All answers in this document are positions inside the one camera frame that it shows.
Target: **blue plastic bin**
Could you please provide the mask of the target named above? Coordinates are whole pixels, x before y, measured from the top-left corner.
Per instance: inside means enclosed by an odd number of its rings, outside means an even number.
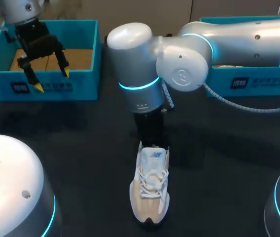
[[[200,21],[212,24],[232,24],[273,19],[280,19],[280,16],[203,17]],[[206,83],[221,96],[280,95],[280,67],[212,67]],[[233,87],[235,83],[245,86]]]
[[[70,70],[70,77],[61,71],[35,71],[45,93],[27,83],[24,72],[9,71],[18,42],[8,44],[0,32],[0,101],[71,101],[97,100],[100,81],[102,43],[97,20],[51,20],[46,23],[65,49],[93,49],[91,69]],[[14,28],[9,28],[14,36]]]

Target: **cardboard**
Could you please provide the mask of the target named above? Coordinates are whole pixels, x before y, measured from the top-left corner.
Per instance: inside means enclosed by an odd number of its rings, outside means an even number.
[[[92,49],[66,49],[63,50],[65,57],[70,65],[70,70],[88,70],[91,69],[93,50]],[[18,49],[15,53],[10,71],[22,71],[17,65],[17,59],[24,53]],[[38,58],[31,61],[34,71],[59,71],[59,65],[55,53],[44,58]]]
[[[93,50],[92,49],[66,49],[63,50],[70,70],[91,69]],[[49,56],[46,71],[60,70],[55,54]]]
[[[17,59],[24,55],[25,52],[22,49],[16,50],[14,59],[12,61],[10,71],[22,71],[23,69],[18,67]],[[45,71],[48,63],[48,57],[38,58],[31,61],[31,66],[34,71]]]

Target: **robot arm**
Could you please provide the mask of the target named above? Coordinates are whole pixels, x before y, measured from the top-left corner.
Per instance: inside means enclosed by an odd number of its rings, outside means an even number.
[[[204,85],[221,101],[252,112],[275,113],[236,105],[206,84],[212,65],[280,67],[280,19],[231,25],[192,22],[175,37],[154,37],[142,23],[114,29],[107,37],[113,69],[134,113],[142,144],[167,148],[161,109],[162,78],[179,91]]]
[[[125,49],[126,57],[118,56],[117,44],[126,45],[130,41],[138,42],[139,45]],[[144,61],[135,62],[137,67],[142,71],[147,67],[146,64],[150,64],[151,75],[147,77],[151,80],[163,78],[180,91],[192,91],[201,86],[212,65],[280,67],[280,19],[231,25],[192,22],[185,25],[176,37],[153,37],[148,26],[131,23],[113,30],[108,35],[107,43],[119,80],[124,80],[126,74],[123,72],[121,75],[119,61],[134,54],[137,48],[148,48],[143,56]],[[144,54],[143,50],[140,51],[134,59]],[[129,68],[127,80],[135,80],[131,74],[143,74],[135,66],[128,65],[133,61],[123,62]]]
[[[4,32],[6,39],[8,43],[17,39],[26,54],[17,60],[18,66],[24,70],[29,84],[43,92],[30,62],[55,53],[65,77],[69,77],[69,63],[62,52],[63,45],[49,33],[46,24],[38,20],[42,4],[43,0],[0,0],[5,22],[15,26],[16,37],[10,38],[8,32]]]

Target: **white sneaker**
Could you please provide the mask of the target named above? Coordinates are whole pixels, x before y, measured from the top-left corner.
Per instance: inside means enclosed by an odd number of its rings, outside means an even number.
[[[169,151],[139,145],[135,178],[129,194],[135,217],[142,223],[158,224],[169,208]]]

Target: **blue led ring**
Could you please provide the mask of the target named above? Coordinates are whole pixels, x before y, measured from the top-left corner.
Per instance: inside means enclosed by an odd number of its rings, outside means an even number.
[[[276,190],[277,190],[277,184],[278,184],[279,178],[278,178],[278,180],[277,180],[277,182],[276,182],[276,185],[275,185],[274,199],[275,199],[275,206],[276,206],[278,215],[279,215],[279,217],[280,217],[280,211],[279,211],[279,208],[278,208],[278,205],[277,205],[277,200],[276,200]]]
[[[51,220],[50,220],[50,223],[49,223],[46,231],[42,234],[41,237],[45,237],[46,236],[46,234],[48,233],[48,231],[49,231],[49,229],[50,229],[50,227],[52,225],[53,219],[55,218],[55,213],[56,213],[56,197],[55,197],[55,195],[53,195],[53,200],[54,200],[54,206],[53,206],[53,213],[52,213],[52,216],[51,216]]]
[[[212,47],[212,45],[211,45],[211,43],[209,42],[208,39],[206,39],[205,37],[203,37],[203,36],[201,36],[199,34],[194,34],[194,33],[183,34],[182,36],[197,36],[199,38],[202,38],[204,41],[206,41],[209,44],[209,46],[211,48],[211,51],[212,51],[212,59],[213,59],[213,57],[214,57],[214,50],[213,50],[213,47]]]
[[[119,85],[125,89],[125,90],[141,90],[141,89],[145,89],[145,88],[148,88],[149,86],[152,86],[153,84],[155,84],[160,78],[157,77],[154,81],[150,82],[149,84],[147,85],[143,85],[143,86],[138,86],[138,87],[127,87],[127,86],[124,86],[122,84],[119,83]]]

